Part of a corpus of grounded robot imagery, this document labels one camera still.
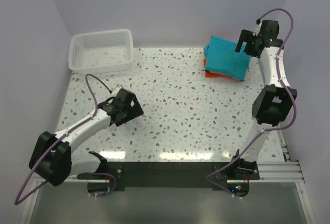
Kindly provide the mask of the teal t-shirt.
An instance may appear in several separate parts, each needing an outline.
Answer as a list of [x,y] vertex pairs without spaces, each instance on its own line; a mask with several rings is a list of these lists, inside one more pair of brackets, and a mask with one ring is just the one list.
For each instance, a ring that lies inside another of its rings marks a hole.
[[244,81],[251,57],[235,52],[236,43],[212,36],[204,51],[204,70]]

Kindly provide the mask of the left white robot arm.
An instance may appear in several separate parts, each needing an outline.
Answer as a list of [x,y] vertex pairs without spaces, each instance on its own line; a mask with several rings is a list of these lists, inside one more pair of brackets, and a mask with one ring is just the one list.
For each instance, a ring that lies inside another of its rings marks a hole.
[[71,175],[82,173],[101,179],[108,171],[103,156],[90,151],[86,156],[74,157],[73,152],[99,131],[111,125],[120,126],[143,113],[136,95],[118,87],[80,121],[56,133],[42,133],[28,166],[53,186],[60,185]]

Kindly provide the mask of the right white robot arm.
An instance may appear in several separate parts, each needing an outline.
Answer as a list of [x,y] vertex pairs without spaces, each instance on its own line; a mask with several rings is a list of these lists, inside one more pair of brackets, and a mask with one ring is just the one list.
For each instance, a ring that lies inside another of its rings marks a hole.
[[263,88],[252,105],[253,125],[245,140],[245,148],[238,151],[240,161],[255,163],[259,152],[273,130],[280,130],[291,110],[296,110],[297,90],[287,80],[283,56],[284,42],[277,36],[279,23],[257,20],[254,31],[241,31],[235,51],[258,59],[263,75]]

